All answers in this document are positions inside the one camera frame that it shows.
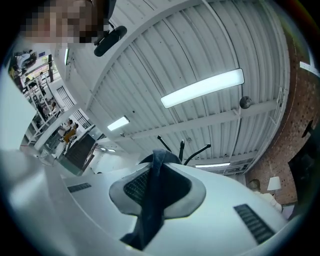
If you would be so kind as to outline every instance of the ceiling light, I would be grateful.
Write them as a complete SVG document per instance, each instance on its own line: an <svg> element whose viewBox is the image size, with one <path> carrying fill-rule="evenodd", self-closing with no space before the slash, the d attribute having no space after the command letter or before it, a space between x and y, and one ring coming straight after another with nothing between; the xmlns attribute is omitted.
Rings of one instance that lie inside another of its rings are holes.
<svg viewBox="0 0 320 256"><path fill-rule="evenodd" d="M161 98L166 109L194 98L210 94L245 82L241 68L226 73L218 74L205 80L193 83Z"/></svg>
<svg viewBox="0 0 320 256"><path fill-rule="evenodd" d="M121 127L121 126L124 126L124 125L126 125L126 124L129 124L129 122L130 122L130 121L126 118L126 116L123 116L123 117L121 117L119 120L117 120L117 121L113 122L112 124L110 124L110 125L108 126L108 129L109 129L110 131L113 131L113 130Z"/></svg>
<svg viewBox="0 0 320 256"><path fill-rule="evenodd" d="M65 65L67 65L68 57L69 57L69 48L65 49L65 53L64 53L64 64Z"/></svg>
<svg viewBox="0 0 320 256"><path fill-rule="evenodd" d="M229 162L224 162L224 163L216 163L216 164L199 164L196 165L196 168L208 168L208 167L221 167L221 166L229 166Z"/></svg>

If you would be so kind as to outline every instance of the air vent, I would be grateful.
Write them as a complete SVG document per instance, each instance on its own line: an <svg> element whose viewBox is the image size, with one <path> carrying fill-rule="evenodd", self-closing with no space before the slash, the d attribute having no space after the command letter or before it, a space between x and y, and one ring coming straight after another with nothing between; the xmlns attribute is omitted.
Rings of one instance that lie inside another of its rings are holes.
<svg viewBox="0 0 320 256"><path fill-rule="evenodd" d="M91 185L89 183L82 183L82 184L79 184L79 185L68 186L67 188L68 188L70 193L73 193L73 192L84 190L84 189L87 189L87 188L90 188L90 187L91 187Z"/></svg>
<svg viewBox="0 0 320 256"><path fill-rule="evenodd" d="M143 200L145 198L145 192L148 184L149 171L140 174L134 180L127 183L123 190L125 194L134 200L138 205L142 206Z"/></svg>
<svg viewBox="0 0 320 256"><path fill-rule="evenodd" d="M233 173L240 172L240 171L241 171L241 169L240 169L240 167L238 167L238 168L233 168L233 169L227 169L225 171L225 173L226 174L233 174Z"/></svg>
<svg viewBox="0 0 320 256"><path fill-rule="evenodd" d="M275 233L247 204L234 207L258 244L271 238Z"/></svg>

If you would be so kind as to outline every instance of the pipe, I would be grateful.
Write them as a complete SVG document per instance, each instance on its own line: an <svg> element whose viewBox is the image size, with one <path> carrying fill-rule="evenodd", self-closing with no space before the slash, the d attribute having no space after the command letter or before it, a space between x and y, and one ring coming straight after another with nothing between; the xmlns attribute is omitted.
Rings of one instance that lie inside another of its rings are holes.
<svg viewBox="0 0 320 256"><path fill-rule="evenodd" d="M211 144L207 144L206 146L204 146L203 148L201 148L197 152L195 152L192 155L190 155L190 157L184 162L183 165L186 166L192 158L194 158L196 155L200 154L202 151L205 151L208 148L211 148Z"/></svg>
<svg viewBox="0 0 320 256"><path fill-rule="evenodd" d="M164 142L164 140L161 138L161 136L160 135L158 135L158 137L156 137L159 141L161 141L161 143L165 146L165 148L167 149L167 150L169 150L170 152L172 152L171 151L171 149L167 146L167 144Z"/></svg>
<svg viewBox="0 0 320 256"><path fill-rule="evenodd" d="M185 149L185 141L181 140L180 143L180 152L179 152L179 159L182 162L182 159L184 158L184 149Z"/></svg>

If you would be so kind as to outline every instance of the corrugated metal ceiling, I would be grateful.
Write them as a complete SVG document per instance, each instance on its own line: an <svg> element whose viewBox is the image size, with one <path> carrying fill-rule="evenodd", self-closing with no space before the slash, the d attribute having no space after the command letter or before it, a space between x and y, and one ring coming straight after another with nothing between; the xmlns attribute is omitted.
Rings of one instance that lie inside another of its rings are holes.
<svg viewBox="0 0 320 256"><path fill-rule="evenodd" d="M117 0L111 22L125 25L128 31L134 30L141 20L152 16L157 9L170 8L173 2ZM282 29L268 3L214 1L209 4L212 9L204 4L191 4L155 22L130 42L108 70L105 66L115 54L116 46L101 58L94 56L93 44L72 50L73 66L67 86L78 91L88 104L86 108L99 120L102 131L124 115L129 118L130 124L114 131L116 139L110 138L127 152L147 155L163 146L156 135L117 141L120 133L130 138L136 133L181 122L185 122L184 130L160 135L176 154L180 141L188 139L184 158L211 143L211 149L198 155L199 163L257 152L270 139L266 134L275 126L269 116L277 115L276 106L238 120L197 128L188 125L190 120L238 111L241 93L256 105L276 100L280 88L287 83L283 70L288 56L279 46L283 40ZM160 101L169 93L238 66L245 78L241 88L235 86L210 93L170 109L164 108ZM101 82L96 84L101 75ZM245 161L230 168L245 171L247 165Z"/></svg>

